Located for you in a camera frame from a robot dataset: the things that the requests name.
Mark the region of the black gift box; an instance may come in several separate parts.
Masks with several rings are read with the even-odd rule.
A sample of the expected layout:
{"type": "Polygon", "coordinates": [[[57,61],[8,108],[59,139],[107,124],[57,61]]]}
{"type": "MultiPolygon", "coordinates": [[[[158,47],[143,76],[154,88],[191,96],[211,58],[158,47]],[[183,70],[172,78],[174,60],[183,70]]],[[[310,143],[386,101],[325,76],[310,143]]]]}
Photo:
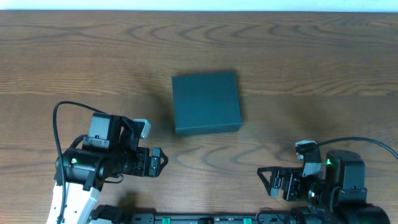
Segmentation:
{"type": "Polygon", "coordinates": [[[242,126],[234,71],[177,75],[172,91],[176,135],[230,133],[242,126]]]}

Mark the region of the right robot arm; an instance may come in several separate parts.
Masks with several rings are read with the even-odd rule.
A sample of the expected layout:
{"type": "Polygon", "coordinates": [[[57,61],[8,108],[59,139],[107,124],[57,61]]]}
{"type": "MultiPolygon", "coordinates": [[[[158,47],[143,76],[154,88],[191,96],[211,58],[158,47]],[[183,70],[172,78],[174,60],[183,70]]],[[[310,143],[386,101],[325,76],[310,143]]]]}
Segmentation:
{"type": "Polygon", "coordinates": [[[367,203],[365,166],[360,155],[331,150],[326,160],[319,149],[299,149],[302,167],[261,167],[257,174],[270,197],[279,190],[288,202],[304,201],[307,207],[291,209],[284,223],[389,223],[386,212],[367,203]]]}

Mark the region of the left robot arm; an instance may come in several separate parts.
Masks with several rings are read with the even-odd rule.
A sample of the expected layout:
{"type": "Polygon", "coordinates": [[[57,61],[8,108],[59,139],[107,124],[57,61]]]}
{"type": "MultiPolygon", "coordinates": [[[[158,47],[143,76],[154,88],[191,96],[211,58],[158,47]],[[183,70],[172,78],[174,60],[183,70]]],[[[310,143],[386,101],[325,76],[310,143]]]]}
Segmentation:
{"type": "Polygon", "coordinates": [[[158,177],[169,158],[160,148],[109,152],[69,148],[57,159],[47,223],[89,223],[108,178],[158,177]]]}

